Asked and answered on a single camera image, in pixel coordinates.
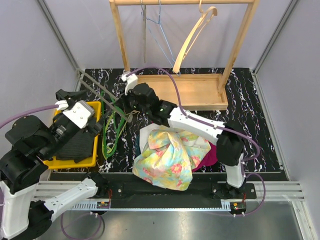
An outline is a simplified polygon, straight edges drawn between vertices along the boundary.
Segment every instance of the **yellow plastic container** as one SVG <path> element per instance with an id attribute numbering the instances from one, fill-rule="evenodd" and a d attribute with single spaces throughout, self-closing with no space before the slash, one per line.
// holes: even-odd
<path id="1" fill-rule="evenodd" d="M 99 101 L 88 101 L 87 104 L 94 109 L 94 117 L 96 121 L 99 121 L 101 117 L 101 103 Z M 60 111 L 55 111 L 54 115 L 59 114 Z M 45 160 L 43 163 L 49 167 L 49 169 L 69 169 L 69 168 L 88 168 L 96 165 L 97 159 L 97 147 L 98 136 L 94 138 L 93 153 L 91 157 L 87 157 L 79 163 L 75 163 L 74 160 L 59 160 L 55 156 L 52 161 Z"/>

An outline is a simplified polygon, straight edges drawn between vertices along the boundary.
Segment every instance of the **floral cloth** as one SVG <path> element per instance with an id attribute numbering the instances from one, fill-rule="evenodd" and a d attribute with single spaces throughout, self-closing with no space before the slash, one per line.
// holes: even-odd
<path id="1" fill-rule="evenodd" d="M 184 191 L 192 180 L 192 169 L 210 149 L 202 137 L 161 126 L 151 131 L 142 154 L 134 160 L 132 172 L 155 186 Z"/>

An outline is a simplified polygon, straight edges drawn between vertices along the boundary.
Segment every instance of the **wooden rod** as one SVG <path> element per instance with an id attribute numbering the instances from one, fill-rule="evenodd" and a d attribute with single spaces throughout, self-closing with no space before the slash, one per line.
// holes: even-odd
<path id="1" fill-rule="evenodd" d="M 229 57 L 229 60 L 226 64 L 226 67 L 224 69 L 223 75 L 219 80 L 218 85 L 218 93 L 221 94 L 223 88 L 226 86 L 226 83 L 229 79 L 230 73 L 232 71 L 232 68 L 235 64 L 235 61 L 237 59 L 237 56 L 239 54 L 239 51 L 241 49 L 242 44 L 244 43 L 247 31 L 249 29 L 250 23 L 255 15 L 255 12 L 257 10 L 257 7 L 259 5 L 260 0 L 255 0 L 254 3 L 248 4 L 248 7 L 246 8 L 242 23 L 240 25 L 239 31 L 237 33 L 237 36 L 235 38 L 231 54 Z"/>
<path id="2" fill-rule="evenodd" d="M 199 4 L 200 0 L 161 0 L 161 5 Z M 256 0 L 202 0 L 202 4 L 252 4 Z M 141 5 L 141 0 L 114 0 L 117 6 Z M 159 0 L 142 0 L 143 5 L 159 5 Z"/>
<path id="3" fill-rule="evenodd" d="M 110 3 L 111 12 L 113 15 L 116 36 L 118 37 L 118 41 L 120 45 L 124 69 L 126 72 L 128 72 L 130 71 L 130 65 L 129 65 L 129 59 L 126 51 L 125 35 L 121 25 L 119 9 L 118 9 L 118 6 L 115 4 L 114 0 L 110 0 L 109 3 Z"/>

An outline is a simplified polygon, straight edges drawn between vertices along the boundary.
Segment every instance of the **gray floor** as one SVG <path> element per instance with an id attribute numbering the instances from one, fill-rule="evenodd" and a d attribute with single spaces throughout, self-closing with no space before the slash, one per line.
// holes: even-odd
<path id="1" fill-rule="evenodd" d="M 83 214 L 68 211 L 64 226 Z M 289 202 L 266 202 L 245 218 L 214 216 L 206 212 L 107 212 L 105 231 L 96 240 L 302 240 Z M 86 216 L 66 229 L 84 239 L 97 229 L 99 221 Z M 40 240 L 66 240 L 58 218 Z"/>

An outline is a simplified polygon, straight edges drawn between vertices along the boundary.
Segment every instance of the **black marble surface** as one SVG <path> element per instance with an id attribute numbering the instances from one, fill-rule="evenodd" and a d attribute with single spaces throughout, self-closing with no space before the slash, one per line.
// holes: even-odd
<path id="1" fill-rule="evenodd" d="M 181 68 L 182 74 L 214 74 L 223 73 L 223 68 Z M 104 85 L 109 91 L 118 96 L 125 86 L 120 80 L 123 69 L 87 69 L 86 73 L 91 75 L 100 84 Z M 139 73 L 144 75 L 163 74 L 156 69 L 145 69 Z M 86 81 L 98 93 L 100 89 L 92 84 L 86 77 Z M 252 79 L 252 75 L 248 68 L 234 68 L 227 82 L 226 95 L 228 98 L 228 108 L 226 111 L 196 111 L 199 116 L 223 122 L 235 121 L 239 123 L 243 132 L 255 140 L 261 147 L 261 155 L 254 161 L 246 163 L 246 172 L 278 172 L 280 166 L 271 140 L 271 136 L 267 127 L 266 119 L 261 108 L 258 93 Z M 88 92 L 87 101 L 98 101 L 93 93 Z M 71 168 L 60 170 L 59 172 L 131 172 L 133 161 L 136 157 L 135 141 L 139 134 L 139 129 L 151 124 L 144 113 L 133 115 L 131 123 L 127 123 L 123 131 L 114 155 L 105 161 L 102 156 L 101 142 L 99 137 L 97 165 L 90 169 L 87 168 Z M 109 129 L 107 132 L 107 143 L 113 143 L 115 139 L 115 131 Z M 253 156 L 255 153 L 254 146 L 245 142 L 245 157 Z M 217 163 L 213 166 L 202 167 L 198 172 L 224 172 L 224 166 Z"/>

